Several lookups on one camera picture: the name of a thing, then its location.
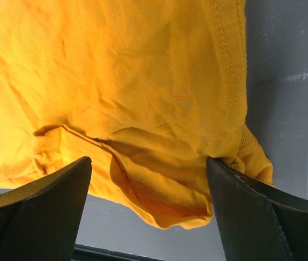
yellow fabric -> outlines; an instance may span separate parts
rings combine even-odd
[[[87,155],[89,193],[212,218],[207,156],[268,184],[245,126],[244,0],[0,0],[0,188]]]

cloth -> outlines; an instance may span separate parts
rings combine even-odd
[[[0,188],[81,156],[160,228],[212,218],[207,156],[272,184],[245,125],[244,0],[0,0]]]

gray wall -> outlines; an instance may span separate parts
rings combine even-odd
[[[277,188],[308,198],[308,0],[249,0],[246,13],[248,125],[274,164]],[[215,221],[162,231],[91,196],[77,242],[166,261],[225,260]]]

stitched seam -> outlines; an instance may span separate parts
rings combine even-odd
[[[238,148],[238,151],[248,147],[255,140],[255,136],[252,135],[251,131],[247,127],[242,128],[241,131],[242,131],[241,142],[240,142],[240,146]]]
[[[219,7],[218,7],[217,0],[213,0],[212,5],[214,7],[215,21],[216,21],[216,26],[218,28],[219,41],[220,41],[221,48],[222,48],[222,51],[223,51],[224,61],[226,62],[226,66],[227,66],[227,69],[228,69],[228,72],[229,72],[229,79],[230,79],[230,83],[231,83],[232,96],[234,98],[234,106],[235,106],[235,111],[236,111],[237,124],[240,125],[240,116],[239,116],[240,112],[239,112],[238,104],[237,104],[235,76],[234,76],[234,72],[232,70],[232,65],[231,65],[231,62],[230,62],[229,51],[228,51],[226,43],[225,43],[224,30],[223,30],[223,27],[222,27],[221,21],[220,21],[220,14],[219,14],[219,11],[218,11]]]
[[[50,143],[53,143],[53,142],[55,142],[55,141],[61,141],[61,140],[62,140],[62,139],[58,139],[58,140],[50,140],[50,141],[48,141],[48,142],[49,142],[49,144],[50,144]],[[44,145],[39,146],[39,147],[37,148],[37,150],[39,150],[39,149],[43,148],[43,146],[44,146]]]
[[[87,153],[85,153],[85,152],[83,152],[83,151],[80,151],[80,150],[77,150],[76,148],[67,146],[63,140],[61,140],[61,141],[62,141],[62,144],[63,144],[66,148],[70,148],[71,150],[80,152],[80,153],[82,153],[82,154],[84,154],[84,155],[90,157],[92,160],[96,160],[96,161],[98,161],[98,162],[100,162],[100,163],[103,163],[103,164],[104,164],[105,166],[107,166],[107,167],[110,166],[110,165],[107,164],[106,162],[104,162],[104,161],[102,161],[102,160],[100,160],[100,159],[97,159],[97,158],[95,158],[95,157],[93,157],[93,156],[91,156],[91,155],[89,155],[89,154],[87,154]]]
[[[73,147],[67,146],[67,145],[65,144],[65,142],[63,141],[63,139],[53,140],[53,141],[51,141],[51,142],[55,142],[55,141],[61,141],[61,143],[63,144],[63,146],[65,146],[66,148],[69,148],[69,149],[71,149],[71,150],[80,152],[80,153],[82,153],[82,154],[84,154],[84,155],[86,155],[86,156],[89,156],[92,160],[96,160],[96,161],[98,161],[98,162],[103,163],[103,164],[106,165],[106,166],[109,166],[109,164],[103,162],[102,160],[99,160],[99,159],[97,159],[97,158],[94,158],[94,157],[88,155],[87,153],[85,153],[85,152],[83,152],[83,151],[80,151],[80,150],[75,149],[75,148],[73,148]],[[168,197],[169,199],[171,199],[172,201],[174,201],[175,203],[177,203],[177,205],[172,204],[172,203],[170,203],[169,201],[167,201],[165,198],[163,198],[160,194],[156,193],[155,191],[149,190],[149,189],[145,188],[144,186],[140,186],[140,188],[141,188],[142,190],[145,190],[145,191],[147,191],[147,192],[151,192],[152,194],[154,194],[155,196],[157,196],[159,199],[161,199],[162,201],[164,201],[167,205],[170,205],[170,206],[172,206],[172,207],[183,207],[183,208],[185,208],[185,209],[184,209],[184,212],[186,212],[186,209],[188,209],[188,210],[190,210],[191,212],[193,212],[194,214],[200,214],[200,215],[202,214],[202,212],[200,212],[200,211],[198,211],[198,210],[196,210],[196,209],[190,208],[189,206],[184,205],[183,203],[179,202],[176,198],[171,197],[170,195],[166,194],[163,190],[159,189],[158,187],[156,187],[156,186],[154,186],[154,185],[152,185],[152,184],[149,184],[149,183],[146,183],[146,182],[144,182],[144,181],[141,181],[141,180],[138,180],[138,179],[129,177],[128,175],[125,175],[125,176],[127,176],[127,177],[128,177],[129,179],[131,179],[132,181],[136,181],[136,182],[141,183],[141,184],[143,184],[143,185],[145,185],[145,186],[147,186],[147,187],[151,187],[151,188],[153,188],[153,189],[159,191],[161,194],[165,195],[166,197]]]
[[[242,41],[242,48],[243,48],[243,57],[245,64],[247,64],[247,48],[246,48],[246,31],[245,31],[245,24],[243,24],[243,21],[241,19],[243,11],[241,10],[241,3],[240,0],[236,0],[236,6],[237,6],[237,18],[238,18],[238,26],[240,28],[241,33],[241,41]]]
[[[240,148],[240,149],[238,150],[237,155],[239,155],[239,154],[244,154],[244,153],[246,153],[246,152],[252,150],[252,149],[253,149],[254,147],[256,147],[256,146],[257,146],[257,142],[254,142],[254,140],[253,140],[253,141],[252,141],[250,144],[248,144],[246,147]]]
[[[202,212],[200,212],[200,211],[198,211],[198,210],[196,210],[196,209],[190,208],[190,207],[188,207],[188,206],[182,204],[181,202],[179,202],[179,201],[178,201],[177,199],[175,199],[174,197],[171,197],[171,196],[167,195],[164,191],[160,190],[159,188],[157,188],[157,187],[154,186],[154,185],[148,184],[148,183],[146,183],[146,182],[144,182],[144,181],[140,181],[140,180],[138,180],[138,179],[134,179],[134,178],[130,178],[130,179],[131,179],[132,181],[136,181],[136,182],[138,182],[138,183],[141,183],[142,185],[145,185],[145,186],[147,186],[147,187],[152,187],[152,188],[158,190],[158,191],[161,192],[163,195],[165,195],[166,197],[172,199],[175,203],[178,204],[178,205],[176,205],[176,204],[171,203],[170,201],[167,201],[165,198],[162,197],[162,195],[156,193],[155,191],[149,190],[149,189],[147,189],[147,188],[144,187],[144,186],[139,186],[139,188],[140,188],[141,190],[145,190],[145,191],[147,191],[147,192],[150,192],[150,193],[154,194],[154,195],[157,196],[159,199],[161,199],[162,201],[164,201],[167,205],[170,205],[170,206],[172,206],[172,207],[180,207],[181,210],[183,210],[183,208],[185,208],[185,209],[184,209],[184,212],[186,212],[186,209],[188,209],[188,210],[190,210],[191,212],[193,212],[193,213],[195,213],[195,214],[202,214]]]

